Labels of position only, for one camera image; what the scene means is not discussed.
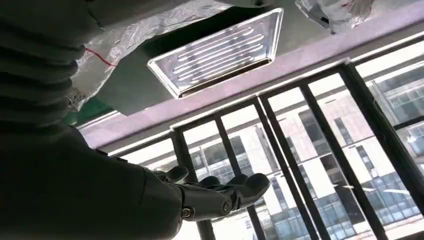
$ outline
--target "robotic hand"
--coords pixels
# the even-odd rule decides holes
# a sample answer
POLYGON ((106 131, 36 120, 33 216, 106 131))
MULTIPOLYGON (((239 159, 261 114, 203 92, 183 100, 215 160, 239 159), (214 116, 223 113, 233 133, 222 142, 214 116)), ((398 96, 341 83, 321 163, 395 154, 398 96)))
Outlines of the robotic hand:
POLYGON ((153 172, 161 181, 181 193, 181 217, 186 221, 202 221, 228 215, 231 211, 253 205, 269 188, 268 178, 257 173, 241 174, 222 185, 209 176, 199 183, 176 184, 188 175, 185 167, 176 166, 168 172, 153 172))

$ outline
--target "metal screw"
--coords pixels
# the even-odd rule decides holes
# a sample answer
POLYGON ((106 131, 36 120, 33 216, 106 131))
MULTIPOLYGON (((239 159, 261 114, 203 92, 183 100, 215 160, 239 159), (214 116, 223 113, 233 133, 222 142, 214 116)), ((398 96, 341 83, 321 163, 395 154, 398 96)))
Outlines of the metal screw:
POLYGON ((193 214, 193 210, 191 210, 190 208, 183 208, 181 210, 181 217, 182 218, 189 218, 191 217, 193 214))
POLYGON ((229 214, 233 208, 233 204, 230 201, 225 201, 223 205, 223 210, 225 214, 229 214))

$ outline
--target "glass pane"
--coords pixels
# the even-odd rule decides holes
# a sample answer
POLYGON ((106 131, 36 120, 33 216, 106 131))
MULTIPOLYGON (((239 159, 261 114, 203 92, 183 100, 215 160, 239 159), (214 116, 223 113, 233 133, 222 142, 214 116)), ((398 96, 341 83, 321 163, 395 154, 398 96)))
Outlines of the glass pane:
POLYGON ((419 42, 356 67, 392 125, 424 115, 423 55, 419 42))
POLYGON ((200 240, 199 230, 196 222, 194 221, 183 221, 181 229, 178 234, 172 240, 200 240))
POLYGON ((331 238, 374 237, 300 90, 271 97, 269 103, 331 238))
POLYGON ((152 144, 121 157, 129 163, 138 164, 152 171, 167 172, 178 166, 171 139, 152 144))
POLYGON ((227 152, 214 121, 184 132, 197 179, 217 177, 222 184, 234 178, 227 152))
POLYGON ((257 240, 252 221, 246 209, 212 220, 216 240, 257 240))
POLYGON ((310 239, 255 107, 229 113, 222 117, 222 122, 241 171, 246 175, 265 174, 271 182, 271 187, 255 204, 266 239, 310 239))
POLYGON ((338 143, 342 146, 356 177, 361 183, 372 207, 387 231, 389 239, 409 236, 417 232, 417 224, 424 228, 424 219, 418 212, 405 215, 399 206, 407 203, 411 211, 417 208, 409 192, 403 185, 386 153, 374 136, 364 116, 348 90, 339 88, 331 94, 324 94, 331 89, 329 83, 343 85, 339 74, 323 78, 309 85, 317 98, 338 143), (349 135, 352 142, 346 141, 349 135))
POLYGON ((424 121, 400 129, 397 134, 424 175, 424 121))

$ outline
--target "gray robot arm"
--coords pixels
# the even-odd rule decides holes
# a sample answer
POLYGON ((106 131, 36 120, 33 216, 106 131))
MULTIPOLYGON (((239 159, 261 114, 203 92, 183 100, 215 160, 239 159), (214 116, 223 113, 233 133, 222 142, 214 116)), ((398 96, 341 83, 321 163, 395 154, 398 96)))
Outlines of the gray robot arm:
POLYGON ((0 2, 0 239, 170 239, 182 219, 224 216, 269 186, 263 175, 249 184, 164 182, 95 152, 61 122, 84 43, 152 14, 153 2, 179 3, 0 2))

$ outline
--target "plastic wrap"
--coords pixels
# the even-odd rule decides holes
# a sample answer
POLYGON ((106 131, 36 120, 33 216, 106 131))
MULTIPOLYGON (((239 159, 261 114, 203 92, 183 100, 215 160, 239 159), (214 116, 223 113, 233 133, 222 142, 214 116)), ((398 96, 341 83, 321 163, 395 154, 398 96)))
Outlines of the plastic wrap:
POLYGON ((327 15, 321 10, 317 0, 296 0, 295 3, 308 19, 314 21, 325 29, 330 28, 329 19, 327 15))
POLYGON ((188 24, 211 17, 231 5, 211 0, 193 0, 127 27, 105 32, 85 45, 84 56, 78 60, 78 72, 72 76, 72 89, 67 95, 72 111, 99 92, 120 59, 145 40, 188 24))
POLYGON ((334 33, 348 31, 363 23, 370 16, 373 3, 374 0, 296 0, 302 12, 325 27, 321 19, 322 11, 334 33))
POLYGON ((317 0, 328 16, 335 33, 345 32, 363 23, 371 13, 374 0, 317 0))

